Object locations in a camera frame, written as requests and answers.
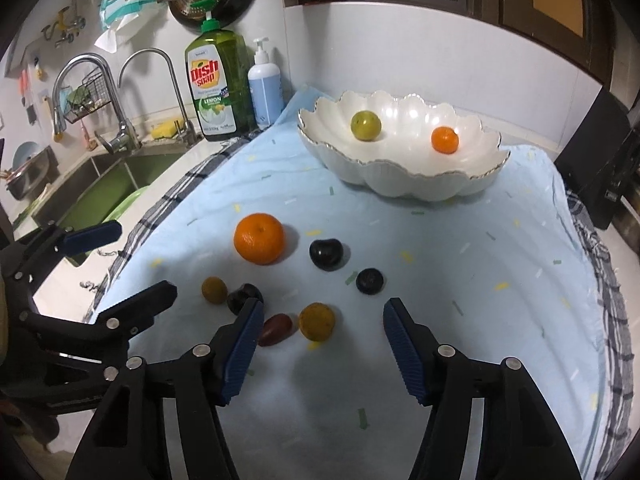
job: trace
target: green bottle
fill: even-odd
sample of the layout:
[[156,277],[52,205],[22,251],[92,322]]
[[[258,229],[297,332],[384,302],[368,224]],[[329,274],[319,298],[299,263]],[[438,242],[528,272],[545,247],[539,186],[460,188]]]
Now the green bottle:
[[198,122],[210,141],[238,137],[255,127],[244,39],[231,30],[220,29],[218,20],[211,17],[215,3],[201,0],[191,4],[209,10],[202,35],[184,53]]

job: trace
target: bottle cap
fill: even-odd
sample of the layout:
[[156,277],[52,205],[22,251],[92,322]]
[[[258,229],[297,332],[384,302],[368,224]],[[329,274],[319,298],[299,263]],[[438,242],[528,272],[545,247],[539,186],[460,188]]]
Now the bottle cap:
[[255,53],[254,59],[256,65],[264,65],[269,62],[269,53],[265,51],[262,44],[265,41],[269,41],[269,38],[257,38],[254,43],[258,46],[258,51]]
[[206,12],[206,19],[200,26],[200,30],[202,32],[210,32],[212,30],[220,29],[220,22],[211,15],[211,11],[218,2],[219,0],[197,0],[196,2],[191,3],[191,7],[193,7],[193,9],[204,9]]

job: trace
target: kitchen sink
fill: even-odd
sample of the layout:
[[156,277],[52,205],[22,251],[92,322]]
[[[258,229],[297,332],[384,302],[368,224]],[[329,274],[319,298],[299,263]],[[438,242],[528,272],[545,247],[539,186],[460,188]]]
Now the kitchen sink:
[[[129,195],[155,181],[186,152],[182,144],[145,146],[127,152],[95,155],[82,163],[33,214],[39,226],[83,229],[103,222]],[[69,258],[82,264],[87,254]]]

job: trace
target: wire rack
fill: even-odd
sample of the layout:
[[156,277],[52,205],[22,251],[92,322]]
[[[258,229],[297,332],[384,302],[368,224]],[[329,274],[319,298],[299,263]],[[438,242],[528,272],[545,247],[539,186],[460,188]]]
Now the wire rack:
[[82,84],[67,96],[65,119],[73,124],[110,102],[104,76],[99,69],[92,70],[82,79]]

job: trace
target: white bowl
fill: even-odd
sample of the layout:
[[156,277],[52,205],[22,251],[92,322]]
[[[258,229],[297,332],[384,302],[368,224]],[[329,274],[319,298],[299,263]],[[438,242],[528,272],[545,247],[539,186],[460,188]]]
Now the white bowl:
[[[371,110],[382,132],[371,142],[351,133],[356,112]],[[460,138],[452,155],[436,152],[431,133],[450,126]],[[396,99],[384,91],[345,92],[338,101],[319,98],[313,112],[298,113],[307,149],[341,180],[369,186],[383,196],[414,196],[427,202],[487,188],[509,158],[500,133],[485,132],[477,116],[460,117],[448,104],[430,106],[416,94]]]

